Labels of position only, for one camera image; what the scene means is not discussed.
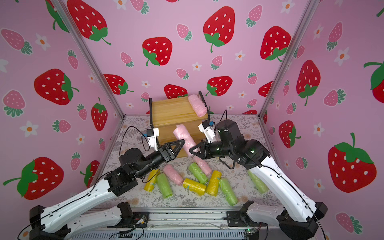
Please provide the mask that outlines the three-tier wooden shelf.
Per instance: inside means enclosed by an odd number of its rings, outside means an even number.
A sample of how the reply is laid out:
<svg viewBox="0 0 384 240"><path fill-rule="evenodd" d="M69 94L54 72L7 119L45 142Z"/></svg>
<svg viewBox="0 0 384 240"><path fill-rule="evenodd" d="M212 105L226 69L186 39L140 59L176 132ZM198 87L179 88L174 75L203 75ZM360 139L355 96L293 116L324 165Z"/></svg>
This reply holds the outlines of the three-tier wooden shelf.
<svg viewBox="0 0 384 240"><path fill-rule="evenodd" d="M149 101L150 126L159 129L158 143L160 145L177 140L173 131L178 125L184 125L187 128L195 143L198 144L206 139L204 133L200 132L199 125L205 120L210 120L211 114L204 99L201 96L199 99L206 109L206 114L202 117L198 117L188 97Z"/></svg>

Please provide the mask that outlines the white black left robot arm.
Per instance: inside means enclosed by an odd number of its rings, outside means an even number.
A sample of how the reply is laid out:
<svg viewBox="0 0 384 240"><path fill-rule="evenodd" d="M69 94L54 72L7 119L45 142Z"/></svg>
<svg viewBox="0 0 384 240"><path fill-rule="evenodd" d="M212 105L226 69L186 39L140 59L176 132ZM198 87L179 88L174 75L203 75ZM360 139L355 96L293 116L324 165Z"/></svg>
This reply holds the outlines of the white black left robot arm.
<svg viewBox="0 0 384 240"><path fill-rule="evenodd" d="M29 238L67 240L101 227L134 227L135 215L127 203L97 213L87 214L87 211L136 187L138 179L144 179L161 164L174 160L184 144L184 140L165 143L146 157L138 148L129 149L119 157L120 167L107 173L93 187L57 205L32 208Z"/></svg>

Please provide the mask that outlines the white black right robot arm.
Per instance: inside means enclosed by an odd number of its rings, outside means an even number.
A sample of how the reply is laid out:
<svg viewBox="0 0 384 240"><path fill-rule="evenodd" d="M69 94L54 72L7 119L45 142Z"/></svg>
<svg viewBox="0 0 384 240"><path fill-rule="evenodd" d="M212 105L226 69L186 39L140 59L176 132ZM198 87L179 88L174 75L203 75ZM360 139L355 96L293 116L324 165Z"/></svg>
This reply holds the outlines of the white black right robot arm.
<svg viewBox="0 0 384 240"><path fill-rule="evenodd" d="M229 157L258 177L279 199L281 206L272 207L247 201L236 220L245 226L255 223L279 227L291 240L309 240L319 228L327 211L322 202L305 195L279 168L270 152L257 140L246 140L236 122L224 120L215 126L208 121L199 125L206 140L189 152L203 160Z"/></svg>

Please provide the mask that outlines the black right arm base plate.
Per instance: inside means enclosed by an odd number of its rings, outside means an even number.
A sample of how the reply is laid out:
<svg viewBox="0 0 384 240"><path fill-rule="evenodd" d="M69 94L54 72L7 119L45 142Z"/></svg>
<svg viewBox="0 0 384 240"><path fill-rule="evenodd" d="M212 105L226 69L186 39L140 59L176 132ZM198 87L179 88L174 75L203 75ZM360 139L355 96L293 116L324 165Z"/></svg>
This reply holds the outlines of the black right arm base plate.
<svg viewBox="0 0 384 240"><path fill-rule="evenodd" d="M240 211L227 211L224 220L229 227L266 227L266 223L254 222L245 213Z"/></svg>

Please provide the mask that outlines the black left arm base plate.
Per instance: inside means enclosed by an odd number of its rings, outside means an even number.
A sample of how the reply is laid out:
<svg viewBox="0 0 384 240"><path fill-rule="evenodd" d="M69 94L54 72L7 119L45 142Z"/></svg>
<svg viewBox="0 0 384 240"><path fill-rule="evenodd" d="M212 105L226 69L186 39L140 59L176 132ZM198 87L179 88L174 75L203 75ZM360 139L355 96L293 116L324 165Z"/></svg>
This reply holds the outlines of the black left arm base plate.
<svg viewBox="0 0 384 240"><path fill-rule="evenodd" d="M128 215L121 215L121 219L117 224L108 226L108 229L116 228L146 228L149 221L149 212L133 212Z"/></svg>

